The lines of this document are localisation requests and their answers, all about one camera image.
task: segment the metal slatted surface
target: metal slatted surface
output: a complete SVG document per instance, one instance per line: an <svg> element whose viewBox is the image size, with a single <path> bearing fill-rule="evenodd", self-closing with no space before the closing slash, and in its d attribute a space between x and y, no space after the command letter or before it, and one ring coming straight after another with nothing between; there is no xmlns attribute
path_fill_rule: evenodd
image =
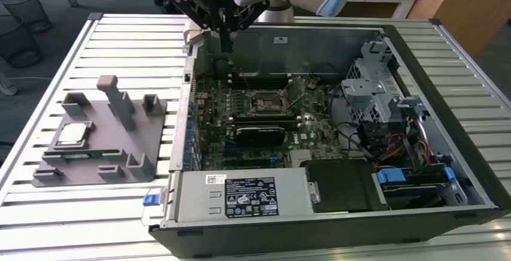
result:
<svg viewBox="0 0 511 261"><path fill-rule="evenodd" d="M105 14L87 22L51 82L47 103L35 109L7 161L13 167L0 191L1 260L175 260L146 234L139 221L141 197L165 185L171 151L179 78L183 66L181 16ZM301 18L312 23L388 23L378 19ZM473 142L511 191L511 113L492 85L460 59L426 21L392 21L425 72L452 107ZM99 74L114 74L131 99L157 93L167 100L157 178L150 183L46 187L30 184L31 172L63 113L66 92L103 99L94 88ZM402 75L404 83L410 82ZM9 164L2 167L5 173ZM509 260L511 220L458 228L428 242L313 250L227 260Z"/></svg>

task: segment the green circuit board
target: green circuit board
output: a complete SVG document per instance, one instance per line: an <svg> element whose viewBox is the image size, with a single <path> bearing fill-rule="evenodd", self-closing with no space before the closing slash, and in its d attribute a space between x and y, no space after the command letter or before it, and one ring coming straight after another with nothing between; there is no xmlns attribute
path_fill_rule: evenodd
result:
<svg viewBox="0 0 511 261"><path fill-rule="evenodd" d="M281 108L282 114L292 113L301 119L297 131L285 131L280 146L257 148L238 148L229 140L231 130L227 118L231 115L249 116L257 112L250 99L257 95L276 95L276 91L231 90L229 84L219 80L203 79L197 83L201 170L238 169L235 166L225 166L225 161L229 160L269 160L265 168L290 167L289 150L297 149L310 150L313 159L344 158L326 114L334 85L312 86L310 79L294 77L286 89L278 91L281 104L285 105ZM260 110L276 110L270 105L260 107Z"/></svg>

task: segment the wastebasket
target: wastebasket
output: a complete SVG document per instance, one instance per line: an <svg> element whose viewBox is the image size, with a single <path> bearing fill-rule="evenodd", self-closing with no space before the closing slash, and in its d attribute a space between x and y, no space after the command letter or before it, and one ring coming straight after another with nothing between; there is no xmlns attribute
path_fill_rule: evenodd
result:
<svg viewBox="0 0 511 261"><path fill-rule="evenodd" d="M29 32L42 32L50 27L50 22L38 0L0 0L7 12L22 17Z"/></svg>
<svg viewBox="0 0 511 261"><path fill-rule="evenodd" d="M42 57L37 43L22 25L19 16L0 16L0 57L14 68L34 64Z"/></svg>

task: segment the power supply label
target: power supply label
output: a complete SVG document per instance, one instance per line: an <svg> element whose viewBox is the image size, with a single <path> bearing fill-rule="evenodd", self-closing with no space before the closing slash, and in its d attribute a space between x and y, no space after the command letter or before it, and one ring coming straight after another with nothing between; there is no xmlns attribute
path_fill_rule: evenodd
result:
<svg viewBox="0 0 511 261"><path fill-rule="evenodd" d="M225 216L227 218L278 215L274 178L225 179Z"/></svg>

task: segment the blue latch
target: blue latch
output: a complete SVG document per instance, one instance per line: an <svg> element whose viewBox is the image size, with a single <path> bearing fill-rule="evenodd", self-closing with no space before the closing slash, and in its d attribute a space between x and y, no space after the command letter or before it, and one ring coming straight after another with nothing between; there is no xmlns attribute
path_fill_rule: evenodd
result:
<svg viewBox="0 0 511 261"><path fill-rule="evenodd" d="M448 180L456 179L456 175L450 167L445 167L444 172L445 172Z"/></svg>
<svg viewBox="0 0 511 261"><path fill-rule="evenodd" d="M398 168L382 168L376 172L377 182L390 183L390 182L406 182L406 179L402 174L402 170Z"/></svg>
<svg viewBox="0 0 511 261"><path fill-rule="evenodd" d="M274 166L274 164L278 162L278 160L280 160L280 156L272 156L269 158L269 165Z"/></svg>
<svg viewBox="0 0 511 261"><path fill-rule="evenodd" d="M145 194L142 204L143 204L143 206L159 205L159 195L158 194Z"/></svg>

